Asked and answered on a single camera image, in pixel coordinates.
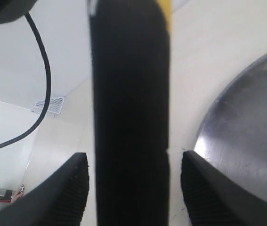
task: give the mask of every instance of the black pole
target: black pole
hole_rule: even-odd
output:
[[[169,33],[155,0],[90,18],[98,226],[167,226]]]

